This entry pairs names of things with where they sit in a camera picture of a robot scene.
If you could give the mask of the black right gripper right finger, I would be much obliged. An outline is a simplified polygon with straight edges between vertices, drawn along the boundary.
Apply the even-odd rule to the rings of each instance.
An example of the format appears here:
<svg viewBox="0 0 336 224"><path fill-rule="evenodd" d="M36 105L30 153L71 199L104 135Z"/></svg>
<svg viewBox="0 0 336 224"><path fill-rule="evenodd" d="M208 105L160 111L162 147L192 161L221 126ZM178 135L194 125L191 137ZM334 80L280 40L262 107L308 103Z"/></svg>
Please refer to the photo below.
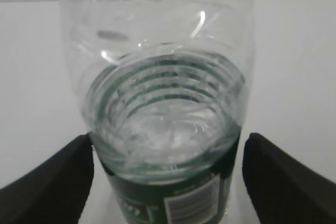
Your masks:
<svg viewBox="0 0 336 224"><path fill-rule="evenodd" d="M260 223L335 223L335 183L259 133L245 142L242 175Z"/></svg>

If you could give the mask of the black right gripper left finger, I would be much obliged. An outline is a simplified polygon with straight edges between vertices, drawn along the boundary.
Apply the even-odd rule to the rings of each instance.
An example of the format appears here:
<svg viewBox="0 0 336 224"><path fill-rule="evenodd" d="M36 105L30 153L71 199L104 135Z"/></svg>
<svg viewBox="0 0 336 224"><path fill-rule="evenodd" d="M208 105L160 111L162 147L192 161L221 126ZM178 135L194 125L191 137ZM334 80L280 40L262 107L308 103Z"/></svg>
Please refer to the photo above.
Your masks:
<svg viewBox="0 0 336 224"><path fill-rule="evenodd" d="M1 223L78 223L93 177L91 141L79 135L1 189Z"/></svg>

